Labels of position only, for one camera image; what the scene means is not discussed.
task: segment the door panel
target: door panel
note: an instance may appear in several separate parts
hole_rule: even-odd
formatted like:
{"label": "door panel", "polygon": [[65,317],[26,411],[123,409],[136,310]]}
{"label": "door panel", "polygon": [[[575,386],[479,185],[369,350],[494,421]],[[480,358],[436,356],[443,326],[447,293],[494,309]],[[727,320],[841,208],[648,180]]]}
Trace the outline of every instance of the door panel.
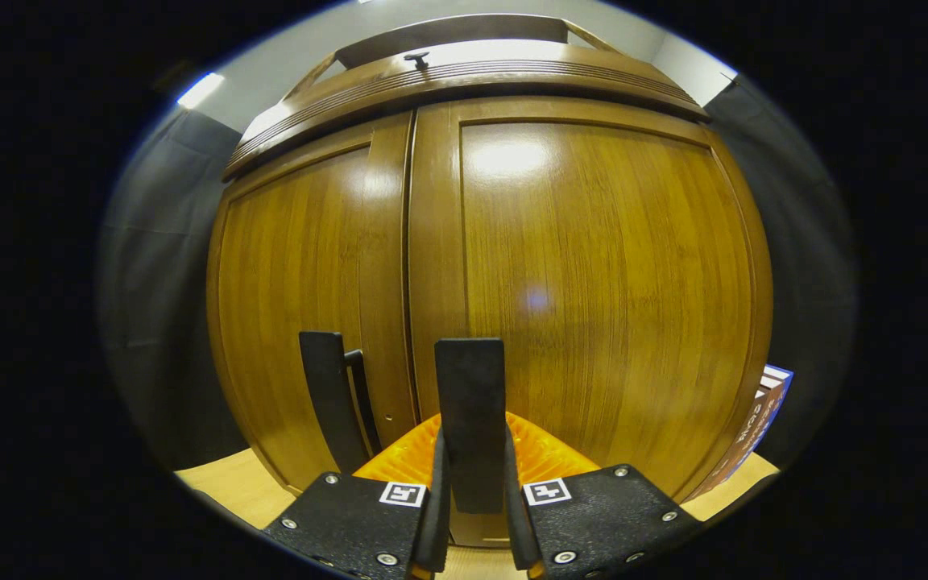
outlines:
{"label": "door panel", "polygon": [[222,199],[211,247],[214,359],[236,419],[279,481],[336,470],[306,388],[302,330],[362,349],[379,436],[416,424],[404,319],[410,114],[320,139]]}
{"label": "door panel", "polygon": [[685,496],[736,436],[771,324],[760,219],[718,148],[692,122],[582,99],[419,110],[422,418],[436,339],[500,337],[508,411]]}

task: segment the orange plastic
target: orange plastic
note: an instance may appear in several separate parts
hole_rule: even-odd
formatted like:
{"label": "orange plastic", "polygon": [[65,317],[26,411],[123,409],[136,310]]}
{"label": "orange plastic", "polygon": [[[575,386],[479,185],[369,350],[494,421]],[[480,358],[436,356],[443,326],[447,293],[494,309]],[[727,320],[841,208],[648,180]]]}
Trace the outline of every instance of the orange plastic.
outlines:
{"label": "orange plastic", "polygon": [[[513,412],[506,414],[506,420],[515,438],[520,485],[600,469],[600,466],[585,455],[568,447],[552,434],[539,429],[535,423],[526,421]],[[353,475],[377,481],[399,481],[431,487],[435,437],[439,434],[441,423],[441,415],[435,415],[420,423],[382,453],[375,455]]]}

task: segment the white wall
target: white wall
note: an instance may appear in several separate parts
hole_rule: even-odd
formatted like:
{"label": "white wall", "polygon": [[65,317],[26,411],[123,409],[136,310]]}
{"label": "white wall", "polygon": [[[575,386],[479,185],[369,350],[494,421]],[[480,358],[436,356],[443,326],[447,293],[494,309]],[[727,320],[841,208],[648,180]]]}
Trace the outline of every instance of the white wall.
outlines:
{"label": "white wall", "polygon": [[651,64],[680,85],[700,106],[736,78],[736,71],[684,38],[668,33]]}
{"label": "white wall", "polygon": [[[372,0],[366,4],[350,0],[282,30],[222,66],[217,73],[225,81],[197,110],[243,132],[255,115],[276,104],[329,52],[410,23],[482,12],[569,19],[625,54],[648,62],[667,34],[654,23],[597,0]],[[327,76],[342,66],[335,64],[332,69]]]}

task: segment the ceiling light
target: ceiling light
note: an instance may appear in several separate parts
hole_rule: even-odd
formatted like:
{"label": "ceiling light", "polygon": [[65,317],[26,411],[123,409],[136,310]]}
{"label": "ceiling light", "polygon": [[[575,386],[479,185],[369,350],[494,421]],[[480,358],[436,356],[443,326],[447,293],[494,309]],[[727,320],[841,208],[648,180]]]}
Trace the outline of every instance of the ceiling light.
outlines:
{"label": "ceiling light", "polygon": [[195,109],[199,103],[203,102],[203,99],[206,99],[207,95],[220,87],[221,81],[224,81],[224,77],[220,74],[215,72],[207,74],[206,77],[202,77],[195,85],[192,85],[192,88],[188,89],[184,95],[181,95],[180,99],[177,99],[177,104],[185,109]]}

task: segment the cabinet top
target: cabinet top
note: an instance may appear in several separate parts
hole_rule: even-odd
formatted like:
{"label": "cabinet top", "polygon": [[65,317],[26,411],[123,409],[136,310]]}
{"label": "cabinet top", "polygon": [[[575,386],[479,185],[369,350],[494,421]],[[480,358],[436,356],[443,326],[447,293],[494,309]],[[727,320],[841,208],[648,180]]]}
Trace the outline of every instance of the cabinet top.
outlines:
{"label": "cabinet top", "polygon": [[[537,27],[531,36],[553,34],[545,29]],[[413,38],[427,36],[415,34]],[[377,43],[377,54],[389,54],[402,48],[402,43],[379,35],[351,44],[332,52],[279,104],[257,115],[235,148],[222,179],[244,175],[291,147],[358,122],[448,100],[561,95],[631,104],[691,121],[711,120],[685,91],[650,63],[616,52],[589,35],[586,41],[590,40],[601,49],[533,38],[482,39],[395,52],[364,64],[357,63],[367,60],[362,56],[367,43]],[[356,66],[314,85],[314,78],[332,62],[342,62],[340,52],[347,52],[347,61]]]}

